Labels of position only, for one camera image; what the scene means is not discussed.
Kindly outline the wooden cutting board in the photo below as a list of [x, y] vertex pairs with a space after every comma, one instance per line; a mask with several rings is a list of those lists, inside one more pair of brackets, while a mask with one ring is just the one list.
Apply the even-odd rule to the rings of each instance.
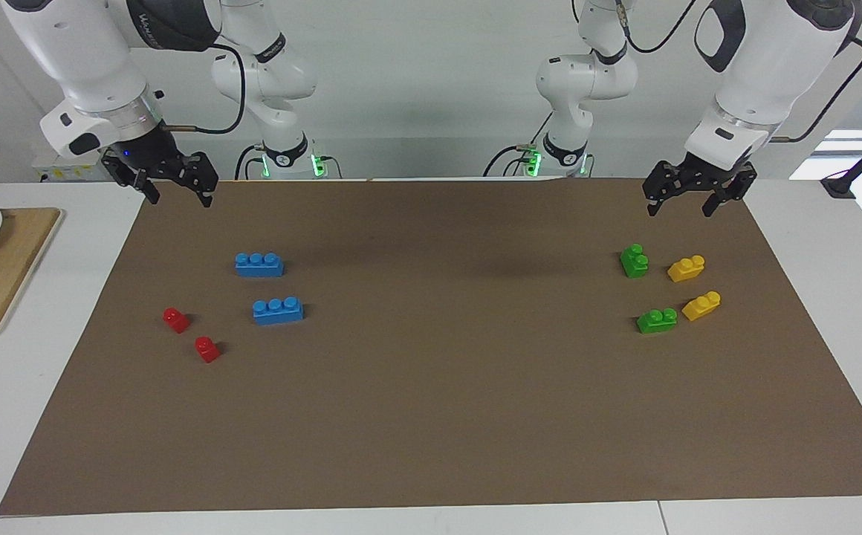
[[64, 219], [57, 207], [0, 209], [0, 332]]

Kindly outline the blue three-stud block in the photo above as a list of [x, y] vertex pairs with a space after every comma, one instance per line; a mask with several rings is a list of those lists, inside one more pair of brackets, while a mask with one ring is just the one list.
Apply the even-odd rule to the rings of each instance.
[[285, 264], [275, 253], [237, 253], [234, 270], [244, 278], [281, 277], [285, 273]]
[[252, 305], [252, 318], [257, 325], [278, 325], [302, 321], [303, 304], [295, 296], [284, 299], [257, 300]]

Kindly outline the plain green two-stud block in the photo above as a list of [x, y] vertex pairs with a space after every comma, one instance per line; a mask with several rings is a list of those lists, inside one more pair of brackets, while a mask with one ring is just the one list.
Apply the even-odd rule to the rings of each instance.
[[649, 259], [639, 243], [625, 247], [619, 254], [619, 261], [625, 275], [630, 279], [641, 278], [649, 270]]

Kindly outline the yellow two-stud block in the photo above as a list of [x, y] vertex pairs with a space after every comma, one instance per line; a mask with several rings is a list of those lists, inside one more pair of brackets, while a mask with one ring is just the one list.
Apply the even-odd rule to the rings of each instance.
[[689, 321], [695, 322], [715, 311], [720, 305], [721, 294], [717, 291], [708, 291], [687, 302], [682, 308], [682, 313]]
[[705, 267], [706, 258], [701, 255], [693, 255], [672, 263], [667, 270], [667, 275], [673, 283], [680, 283], [699, 277], [700, 274], [703, 274]]

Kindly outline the brown paper table mat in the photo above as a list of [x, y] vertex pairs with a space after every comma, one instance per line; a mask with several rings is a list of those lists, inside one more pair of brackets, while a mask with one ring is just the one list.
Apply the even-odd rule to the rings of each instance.
[[[861, 403], [747, 207], [704, 201], [649, 217], [624, 179], [238, 182], [203, 209], [163, 186], [0, 514], [862, 495]], [[240, 277], [237, 253], [285, 273]], [[693, 255], [703, 274], [673, 283]], [[302, 321], [254, 322], [288, 296]], [[665, 308], [672, 331], [639, 332]]]

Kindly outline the white power strip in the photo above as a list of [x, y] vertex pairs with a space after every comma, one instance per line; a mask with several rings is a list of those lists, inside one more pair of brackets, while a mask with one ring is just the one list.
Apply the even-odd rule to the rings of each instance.
[[75, 158], [58, 155], [37, 155], [31, 169], [40, 182], [48, 183], [94, 183], [113, 182], [111, 173], [103, 166], [97, 152]]

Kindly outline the green block with white stickers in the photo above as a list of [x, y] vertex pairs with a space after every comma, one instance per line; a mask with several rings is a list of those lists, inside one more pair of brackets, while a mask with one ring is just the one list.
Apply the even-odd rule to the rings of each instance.
[[672, 331], [678, 325], [678, 312], [674, 308], [651, 309], [636, 319], [636, 326], [643, 334]]

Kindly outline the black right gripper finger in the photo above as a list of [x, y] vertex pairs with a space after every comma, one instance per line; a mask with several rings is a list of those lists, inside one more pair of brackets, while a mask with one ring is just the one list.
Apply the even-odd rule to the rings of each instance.
[[213, 204], [213, 194], [219, 183], [219, 176], [206, 152], [193, 152], [181, 155], [178, 185], [194, 192], [204, 209]]
[[111, 178], [120, 187], [131, 187], [135, 192], [142, 193], [150, 204], [159, 202], [160, 193], [150, 181], [145, 169], [139, 172], [123, 163], [119, 158], [104, 158], [103, 166], [111, 174]]

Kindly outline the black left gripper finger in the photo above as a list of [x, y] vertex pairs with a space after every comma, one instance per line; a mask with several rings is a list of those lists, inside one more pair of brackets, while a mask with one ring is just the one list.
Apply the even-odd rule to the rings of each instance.
[[741, 201], [757, 177], [755, 169], [740, 169], [725, 185], [714, 185], [713, 192], [702, 206], [703, 216], [712, 217], [727, 202]]
[[666, 200], [678, 197], [682, 193], [678, 180], [678, 167], [669, 162], [656, 163], [643, 182], [642, 190], [648, 203], [647, 212], [649, 216], [654, 217]]

